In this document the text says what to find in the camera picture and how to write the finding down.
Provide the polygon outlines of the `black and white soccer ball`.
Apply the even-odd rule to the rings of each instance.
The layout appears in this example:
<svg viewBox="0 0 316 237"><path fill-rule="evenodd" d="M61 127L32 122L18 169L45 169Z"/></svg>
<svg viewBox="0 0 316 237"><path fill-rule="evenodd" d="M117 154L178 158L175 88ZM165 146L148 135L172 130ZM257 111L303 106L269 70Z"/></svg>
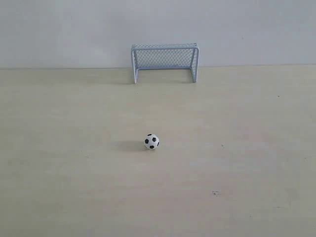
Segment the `black and white soccer ball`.
<svg viewBox="0 0 316 237"><path fill-rule="evenodd" d="M144 140L144 146L149 150L154 150L159 146L159 138L155 134L148 134Z"/></svg>

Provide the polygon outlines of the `small white soccer goal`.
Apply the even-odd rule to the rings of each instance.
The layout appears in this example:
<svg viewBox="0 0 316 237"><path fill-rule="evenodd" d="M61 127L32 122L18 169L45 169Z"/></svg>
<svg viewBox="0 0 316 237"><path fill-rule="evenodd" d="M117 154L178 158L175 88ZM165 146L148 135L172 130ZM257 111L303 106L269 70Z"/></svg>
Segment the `small white soccer goal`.
<svg viewBox="0 0 316 237"><path fill-rule="evenodd" d="M141 70L190 70L194 83L198 80L199 46L184 44L133 44L131 46L131 67L134 82Z"/></svg>

